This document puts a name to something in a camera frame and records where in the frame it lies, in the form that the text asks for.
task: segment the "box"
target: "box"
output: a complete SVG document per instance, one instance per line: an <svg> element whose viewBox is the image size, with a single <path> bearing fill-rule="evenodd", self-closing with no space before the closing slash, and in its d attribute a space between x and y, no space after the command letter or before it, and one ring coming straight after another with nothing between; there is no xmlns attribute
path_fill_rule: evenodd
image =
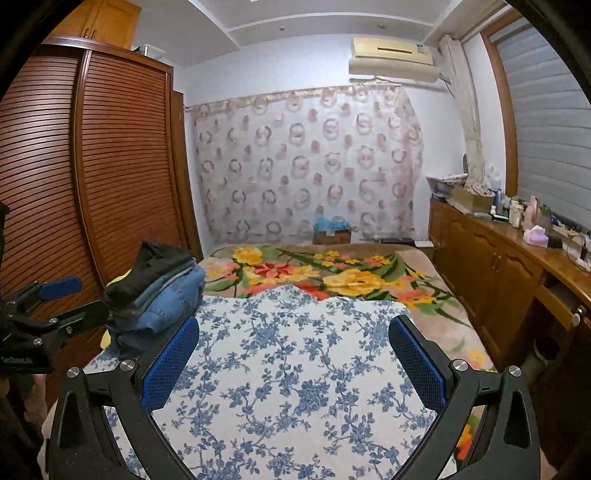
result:
<svg viewBox="0 0 591 480"><path fill-rule="evenodd" d="M474 195L464 187L456 186L453 189L452 200L464 208L470 210L471 212L489 213L491 211L494 197L482 197L480 195Z"/></svg>
<svg viewBox="0 0 591 480"><path fill-rule="evenodd" d="M349 244L351 243L351 230L314 231L313 242L315 245Z"/></svg>

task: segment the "floral blanket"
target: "floral blanket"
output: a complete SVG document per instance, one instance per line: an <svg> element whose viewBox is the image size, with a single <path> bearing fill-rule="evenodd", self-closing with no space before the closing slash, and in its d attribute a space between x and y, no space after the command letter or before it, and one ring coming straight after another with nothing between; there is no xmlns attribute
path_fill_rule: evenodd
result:
<svg viewBox="0 0 591 480"><path fill-rule="evenodd" d="M217 250L200 265L206 294L249 297L294 284L319 300L345 296L395 300L410 309L414 323L450 359L463 358L474 369L493 369L466 310L449 292L421 251L401 245L235 245ZM475 409L456 452L463 459L481 409Z"/></svg>
<svg viewBox="0 0 591 480"><path fill-rule="evenodd" d="M317 301L284 285L204 297L199 344L153 418L198 480L390 479L421 442L425 408L388 342L394 301ZM114 368L102 352L85 371ZM145 476L116 411L128 468ZM441 476L455 471L453 459Z"/></svg>

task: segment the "cabinet door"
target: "cabinet door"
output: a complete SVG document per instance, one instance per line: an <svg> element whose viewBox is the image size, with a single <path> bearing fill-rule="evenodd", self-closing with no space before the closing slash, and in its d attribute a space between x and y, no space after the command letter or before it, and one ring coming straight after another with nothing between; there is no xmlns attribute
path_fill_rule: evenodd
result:
<svg viewBox="0 0 591 480"><path fill-rule="evenodd" d="M465 247L469 270L462 296L469 306L467 310L470 313L470 319L477 326L482 322L482 317L486 313L486 304L495 287L495 270L501 245L487 230L474 225Z"/></svg>
<svg viewBox="0 0 591 480"><path fill-rule="evenodd" d="M141 8L124 0L104 0L90 38L131 48Z"/></svg>
<svg viewBox="0 0 591 480"><path fill-rule="evenodd" d="M494 298L479 329L495 365L504 366L503 359L530 308L541 275L539 265L513 248L505 248L496 268Z"/></svg>
<svg viewBox="0 0 591 480"><path fill-rule="evenodd" d="M86 0L68 15L54 30L54 35L90 37L92 25L99 13L102 0Z"/></svg>
<svg viewBox="0 0 591 480"><path fill-rule="evenodd" d="M73 182L70 118L78 71L76 52L41 45L0 102L0 199L11 209L1 296L33 281L71 275L83 281L80 293L46 303L34 312L36 319L47 320L102 294ZM60 376L100 352L103 330L76 335L59 351L56 373L46 381L49 405L59 393Z"/></svg>
<svg viewBox="0 0 591 480"><path fill-rule="evenodd" d="M93 52L78 165L101 278L133 265L141 241L185 247L170 137L170 75Z"/></svg>
<svg viewBox="0 0 591 480"><path fill-rule="evenodd" d="M435 248L441 245L441 234L444 221L444 205L440 202L431 201L429 210L429 240L433 242Z"/></svg>
<svg viewBox="0 0 591 480"><path fill-rule="evenodd" d="M443 228L439 274L454 293L461 293L465 282L466 227L461 213L452 213Z"/></svg>
<svg viewBox="0 0 591 480"><path fill-rule="evenodd" d="M173 92L170 99L171 132L173 135L174 170L178 179L178 202L183 213L183 225L187 243L198 261L203 260L203 251L197 231L197 221L193 210L193 194L187 164L187 144L184 130L183 94Z"/></svg>

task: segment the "upper cabinet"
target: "upper cabinet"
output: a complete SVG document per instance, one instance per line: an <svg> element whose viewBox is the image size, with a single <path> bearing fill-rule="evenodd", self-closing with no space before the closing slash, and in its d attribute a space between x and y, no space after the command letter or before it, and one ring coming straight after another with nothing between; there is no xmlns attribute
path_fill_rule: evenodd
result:
<svg viewBox="0 0 591 480"><path fill-rule="evenodd" d="M86 0L53 31L131 48L141 8L125 0Z"/></svg>

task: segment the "stack of clothes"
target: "stack of clothes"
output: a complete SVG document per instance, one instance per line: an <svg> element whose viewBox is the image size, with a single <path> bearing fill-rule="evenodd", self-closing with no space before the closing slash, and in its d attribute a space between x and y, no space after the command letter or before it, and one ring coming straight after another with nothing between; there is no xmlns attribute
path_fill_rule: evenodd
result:
<svg viewBox="0 0 591 480"><path fill-rule="evenodd" d="M106 287L113 319L101 347L119 358L151 349L167 328L195 314L204 287L205 272L190 252L144 241L132 269Z"/></svg>

